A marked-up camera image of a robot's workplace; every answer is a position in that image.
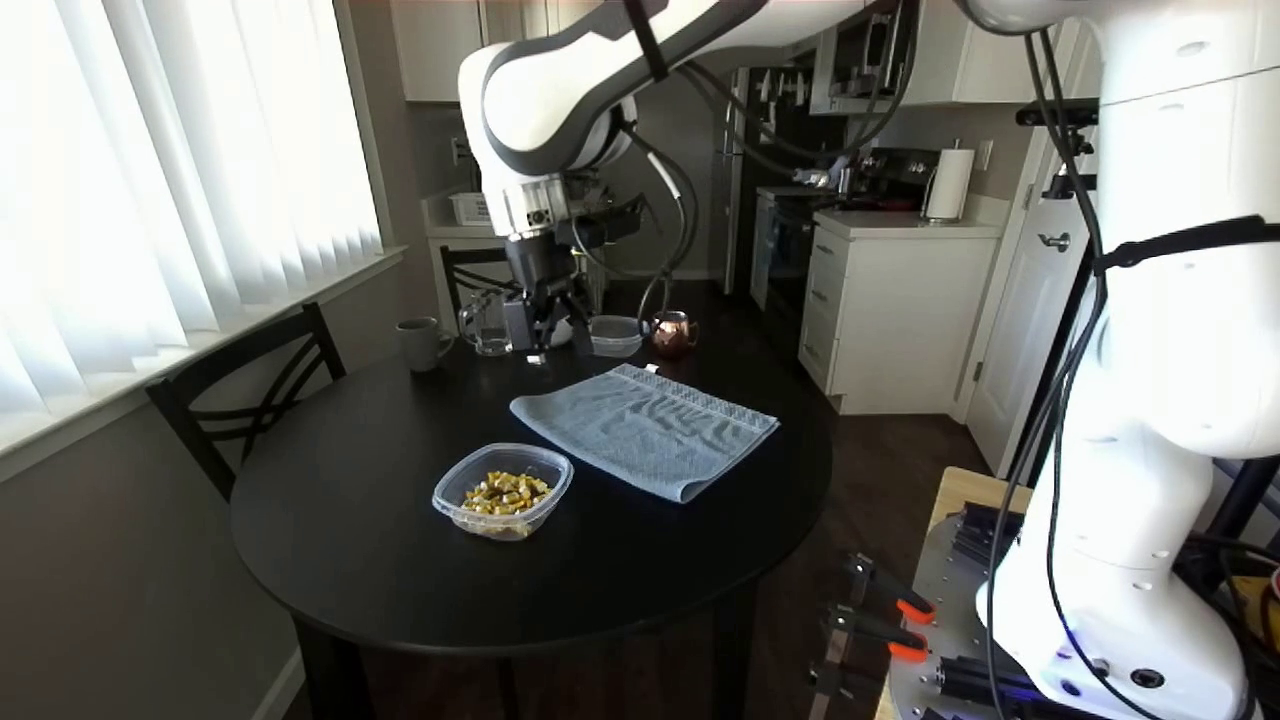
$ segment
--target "table leg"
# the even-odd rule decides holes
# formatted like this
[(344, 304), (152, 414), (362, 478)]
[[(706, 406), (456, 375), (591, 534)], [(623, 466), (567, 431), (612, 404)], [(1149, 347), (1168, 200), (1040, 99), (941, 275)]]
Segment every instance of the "table leg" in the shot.
[(506, 720), (522, 720), (515, 658), (514, 657), (496, 658), (496, 682), (506, 695)]
[(314, 720), (371, 720), (362, 647), (322, 626), (293, 618), (304, 669)]
[(718, 720), (744, 720), (749, 714), (749, 680), (754, 680), (754, 641), (755, 641), (755, 587), (735, 592), (718, 609)]

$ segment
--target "drawer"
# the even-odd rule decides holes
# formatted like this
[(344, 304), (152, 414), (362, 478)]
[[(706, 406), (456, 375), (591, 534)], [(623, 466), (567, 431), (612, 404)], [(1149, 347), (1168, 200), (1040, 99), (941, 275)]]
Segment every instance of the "drawer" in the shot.
[(834, 233), (814, 236), (805, 307), (837, 315), (844, 286), (844, 252), (849, 238)]

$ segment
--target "black round table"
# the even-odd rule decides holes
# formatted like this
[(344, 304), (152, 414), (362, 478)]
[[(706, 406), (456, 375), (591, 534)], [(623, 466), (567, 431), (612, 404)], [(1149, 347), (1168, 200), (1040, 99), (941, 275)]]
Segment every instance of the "black round table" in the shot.
[(579, 347), (543, 363), (456, 347), (414, 375), (394, 356), (304, 400), (243, 464), (232, 534), (293, 613), (316, 714), (371, 714), (362, 647), (529, 657), (718, 609), (718, 714), (744, 711), (755, 579), (814, 529), (830, 490), (816, 392), (760, 319), (713, 304), (706, 347), (659, 375), (782, 414), (782, 431), (693, 505), (651, 501), (576, 458), (552, 519), (525, 544), (456, 530), (431, 489), (480, 444), (532, 436), (510, 400), (612, 369)]

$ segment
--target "kitchen counter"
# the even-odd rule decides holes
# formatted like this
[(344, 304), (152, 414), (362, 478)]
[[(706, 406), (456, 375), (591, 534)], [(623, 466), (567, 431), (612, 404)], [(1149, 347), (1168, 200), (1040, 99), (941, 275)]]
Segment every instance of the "kitchen counter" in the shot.
[(877, 236), (999, 236), (1005, 214), (1010, 214), (1010, 200), (998, 194), (978, 194), (970, 200), (970, 214), (953, 219), (953, 225), (937, 225), (920, 213), (840, 213), (840, 207), (823, 207), (814, 213), (819, 225), (837, 225), (837, 227), (860, 227), (860, 233), (877, 233)]
[(860, 227), (877, 236), (991, 236), (999, 225), (933, 225), (916, 213), (816, 213), (819, 225)]

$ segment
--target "nuts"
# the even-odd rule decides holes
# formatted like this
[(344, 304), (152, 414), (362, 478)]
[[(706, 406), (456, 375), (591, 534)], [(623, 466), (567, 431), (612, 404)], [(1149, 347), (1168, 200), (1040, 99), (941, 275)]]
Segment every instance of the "nuts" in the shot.
[(468, 490), (466, 507), (478, 517), (522, 517), (536, 507), (552, 490), (550, 478), (529, 470), (485, 470), (485, 478)]

